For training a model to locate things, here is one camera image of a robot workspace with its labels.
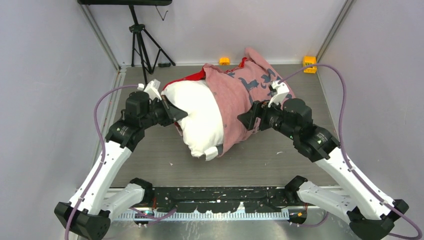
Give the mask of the white pillow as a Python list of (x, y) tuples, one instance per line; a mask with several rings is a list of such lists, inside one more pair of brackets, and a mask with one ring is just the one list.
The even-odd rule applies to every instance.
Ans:
[(222, 152), (224, 128), (221, 112), (205, 80), (168, 83), (162, 95), (187, 116), (177, 121), (178, 131), (194, 158), (211, 161)]

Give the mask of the pink printed pillowcase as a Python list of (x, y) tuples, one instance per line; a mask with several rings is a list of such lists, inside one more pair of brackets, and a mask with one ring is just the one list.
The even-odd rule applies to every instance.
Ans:
[(205, 80), (212, 91), (223, 124), (223, 147), (218, 155), (221, 157), (235, 144), (245, 141), (258, 131), (256, 127), (246, 130), (237, 116), (247, 112), (254, 101), (270, 100), (272, 93), (269, 86), (274, 81), (282, 80), (282, 77), (260, 53), (247, 47), (240, 64), (233, 69), (223, 70), (206, 63), (199, 72), (169, 83), (182, 80)]

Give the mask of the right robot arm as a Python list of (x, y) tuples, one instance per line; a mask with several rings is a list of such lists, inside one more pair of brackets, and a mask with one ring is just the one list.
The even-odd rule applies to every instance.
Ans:
[(302, 99), (289, 99), (282, 104), (255, 101), (250, 110), (237, 118), (248, 130), (273, 129), (290, 138), (302, 156), (327, 172), (347, 193), (339, 195), (298, 175), (284, 188), (291, 205), (315, 205), (345, 221), (363, 240), (388, 236), (400, 215), (409, 209), (404, 200), (383, 193), (351, 160), (344, 158), (338, 139), (314, 124), (312, 110)]

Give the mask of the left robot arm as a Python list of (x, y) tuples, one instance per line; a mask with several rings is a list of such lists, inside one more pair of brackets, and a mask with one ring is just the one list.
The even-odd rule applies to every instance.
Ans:
[(79, 190), (68, 202), (59, 202), (54, 214), (65, 227), (88, 240), (101, 240), (111, 222), (130, 207), (148, 207), (154, 200), (153, 185), (134, 178), (129, 184), (105, 199), (113, 180), (125, 161), (145, 137), (145, 131), (155, 125), (172, 125), (188, 113), (162, 95), (151, 99), (143, 91), (132, 92), (125, 102), (121, 117), (112, 124), (101, 144), (101, 154)]

